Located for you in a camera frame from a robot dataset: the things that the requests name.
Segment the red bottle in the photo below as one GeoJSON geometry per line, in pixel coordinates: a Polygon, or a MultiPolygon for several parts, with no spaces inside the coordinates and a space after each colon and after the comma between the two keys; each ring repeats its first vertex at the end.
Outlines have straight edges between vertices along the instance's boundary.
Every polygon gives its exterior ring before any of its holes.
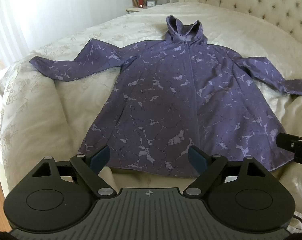
{"type": "Polygon", "coordinates": [[[143,2],[144,2],[144,1],[143,1],[143,0],[138,0],[138,2],[139,2],[139,7],[142,8],[142,7],[143,7],[143,2]]]}

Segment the clock face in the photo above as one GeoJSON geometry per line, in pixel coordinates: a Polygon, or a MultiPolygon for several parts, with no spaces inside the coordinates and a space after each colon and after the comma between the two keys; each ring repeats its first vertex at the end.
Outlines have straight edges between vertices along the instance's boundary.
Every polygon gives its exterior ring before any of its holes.
{"type": "Polygon", "coordinates": [[[155,1],[147,1],[147,7],[155,6],[155,1]]]}

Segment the purple jacket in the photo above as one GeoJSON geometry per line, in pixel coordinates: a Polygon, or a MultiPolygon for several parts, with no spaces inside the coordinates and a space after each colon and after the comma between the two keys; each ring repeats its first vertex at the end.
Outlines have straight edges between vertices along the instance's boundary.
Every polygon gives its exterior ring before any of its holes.
{"type": "Polygon", "coordinates": [[[302,80],[285,80],[265,57],[207,44],[199,21],[166,21],[165,40],[120,49],[91,39],[74,61],[31,59],[43,75],[62,81],[121,67],[79,153],[107,144],[110,167],[177,177],[197,175],[187,157],[191,145],[233,161],[253,156],[270,171],[292,160],[275,144],[285,131],[252,78],[296,95],[302,80]]]}

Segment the gray ribbed surface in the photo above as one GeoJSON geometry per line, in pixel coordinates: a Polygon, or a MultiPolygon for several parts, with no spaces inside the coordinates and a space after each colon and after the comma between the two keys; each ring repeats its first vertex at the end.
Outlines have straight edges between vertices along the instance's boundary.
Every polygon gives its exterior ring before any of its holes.
{"type": "Polygon", "coordinates": [[[229,229],[210,216],[201,200],[187,199],[175,188],[125,188],[115,198],[99,200],[73,228],[47,235],[15,229],[11,234],[20,240],[282,240],[288,236],[284,229],[261,235],[229,229]]]}

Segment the triangular cutout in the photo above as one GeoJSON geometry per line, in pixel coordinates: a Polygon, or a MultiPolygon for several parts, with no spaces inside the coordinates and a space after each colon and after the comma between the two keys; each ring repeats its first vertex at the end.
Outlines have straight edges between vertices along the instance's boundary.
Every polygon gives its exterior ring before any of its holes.
{"type": "Polygon", "coordinates": [[[32,175],[32,177],[44,177],[50,176],[51,169],[49,163],[43,163],[40,168],[32,175]]]}
{"type": "Polygon", "coordinates": [[[249,167],[247,169],[247,174],[249,176],[258,176],[258,177],[265,177],[263,171],[259,169],[254,163],[249,163],[249,167]]]}

